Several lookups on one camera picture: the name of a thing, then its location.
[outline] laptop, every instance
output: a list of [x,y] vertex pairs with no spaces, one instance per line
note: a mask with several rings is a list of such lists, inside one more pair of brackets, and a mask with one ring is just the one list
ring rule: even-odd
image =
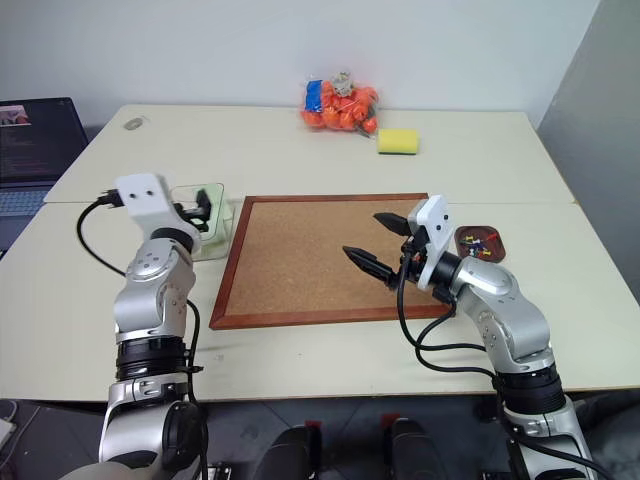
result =
[[0,252],[87,143],[70,98],[0,101]]

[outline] laptop screen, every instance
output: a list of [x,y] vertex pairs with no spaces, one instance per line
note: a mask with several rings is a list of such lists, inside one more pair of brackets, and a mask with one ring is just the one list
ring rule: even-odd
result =
[[53,183],[86,146],[70,98],[0,102],[0,184]]

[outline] clear plastic container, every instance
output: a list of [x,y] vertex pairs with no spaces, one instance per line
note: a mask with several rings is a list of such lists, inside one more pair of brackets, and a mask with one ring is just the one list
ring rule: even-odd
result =
[[195,208],[196,194],[202,189],[211,202],[211,216],[207,222],[209,230],[200,232],[202,248],[193,255],[195,262],[224,258],[229,254],[235,213],[234,205],[225,198],[222,183],[177,186],[171,190],[171,197],[174,202],[181,203],[185,210]]

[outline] laptop keyboard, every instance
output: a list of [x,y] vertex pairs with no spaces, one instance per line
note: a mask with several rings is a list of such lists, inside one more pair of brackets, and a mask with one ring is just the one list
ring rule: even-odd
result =
[[0,217],[22,217],[38,213],[48,190],[0,192]]

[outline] blue label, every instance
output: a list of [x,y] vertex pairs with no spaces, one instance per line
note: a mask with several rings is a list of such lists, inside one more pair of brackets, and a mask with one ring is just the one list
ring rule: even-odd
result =
[[313,80],[307,83],[307,99],[304,109],[307,112],[322,112],[322,80]]

